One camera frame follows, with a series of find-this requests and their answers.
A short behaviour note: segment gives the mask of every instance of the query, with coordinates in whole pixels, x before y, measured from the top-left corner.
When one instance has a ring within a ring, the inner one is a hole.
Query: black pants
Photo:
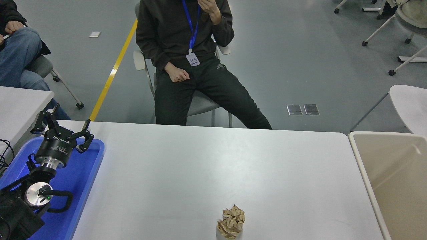
[[[186,70],[190,80],[172,82],[166,71],[156,71],[157,124],[185,125],[193,93],[197,89],[236,116],[247,128],[272,129],[247,90],[218,59],[209,59],[195,67],[177,67]]]

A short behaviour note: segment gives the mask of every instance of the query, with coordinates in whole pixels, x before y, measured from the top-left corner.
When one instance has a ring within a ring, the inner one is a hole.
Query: seated person
[[[247,128],[271,129],[247,90],[215,56],[234,37],[227,0],[141,0],[136,43],[157,68],[157,124],[185,125],[197,89]]]
[[[14,1],[0,0],[0,86],[49,91],[40,75],[25,69],[39,54],[50,53],[38,33],[24,27],[25,23]],[[56,104],[52,99],[45,110],[53,109]],[[70,120],[61,107],[56,110],[56,117]]]

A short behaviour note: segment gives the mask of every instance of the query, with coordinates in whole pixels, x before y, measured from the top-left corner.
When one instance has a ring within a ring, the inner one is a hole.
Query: yellow floor line
[[[98,101],[95,104],[94,109],[92,110],[91,116],[89,117],[89,119],[91,121],[95,121],[95,118],[98,115],[99,109],[101,108],[101,105],[104,102],[105,96],[107,95],[107,92],[110,89],[111,83],[113,82],[114,77],[116,76],[116,72],[119,69],[120,63],[122,62],[123,56],[125,55],[126,50],[128,49],[129,43],[133,37],[133,34],[136,31],[137,23],[138,23],[138,21],[135,20],[134,25],[132,26],[132,29],[129,32],[128,38],[126,39],[126,42],[123,45],[123,48],[122,48],[119,56],[117,57],[116,63],[114,64],[114,67],[111,70],[110,76],[108,77],[108,80],[105,83],[104,89],[102,90],[101,95],[99,96]]]

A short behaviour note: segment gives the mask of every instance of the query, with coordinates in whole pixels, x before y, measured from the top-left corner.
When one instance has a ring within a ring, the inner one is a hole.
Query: white table
[[[390,88],[390,98],[406,127],[427,137],[427,89],[394,85]]]
[[[221,239],[216,222],[233,204],[246,213],[245,240],[382,239],[341,133],[102,122],[89,128],[105,155],[74,240]]]
[[[0,138],[13,147],[53,95],[50,91],[0,86]],[[0,142],[0,153],[5,149],[6,144]]]

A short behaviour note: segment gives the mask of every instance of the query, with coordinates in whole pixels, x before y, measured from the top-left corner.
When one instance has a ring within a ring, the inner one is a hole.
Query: plastic tray
[[[384,239],[427,239],[427,138],[391,132],[348,138]]]
[[[28,174],[25,164],[28,155],[36,153],[43,137],[36,137],[24,144],[10,167],[0,179],[0,188],[7,186],[16,179]],[[56,170],[56,177],[50,181],[54,190],[67,190],[73,193],[74,198],[70,208],[63,213],[45,213],[42,220],[45,225],[34,233],[31,240],[70,240],[73,238],[80,216],[83,212],[89,192],[94,183],[99,166],[104,155],[104,143],[94,139],[88,150],[82,154],[73,150],[70,160],[65,168]],[[66,197],[54,196],[50,201],[51,207],[62,208]]]

